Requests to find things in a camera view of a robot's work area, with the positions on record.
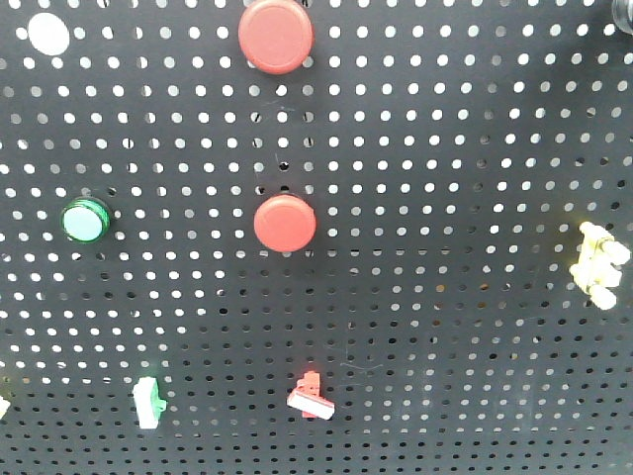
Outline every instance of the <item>perforated metal panel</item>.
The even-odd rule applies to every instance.
[[[0,3],[2,473],[630,472],[631,271],[609,312],[568,272],[582,221],[633,233],[611,2],[308,3],[279,77],[239,1]],[[252,230],[281,190],[318,217],[292,255]],[[286,407],[310,369],[330,422]]]

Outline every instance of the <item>circular hole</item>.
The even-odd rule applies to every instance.
[[[61,19],[52,13],[38,13],[27,26],[33,48],[49,56],[57,56],[70,46],[70,32]]]

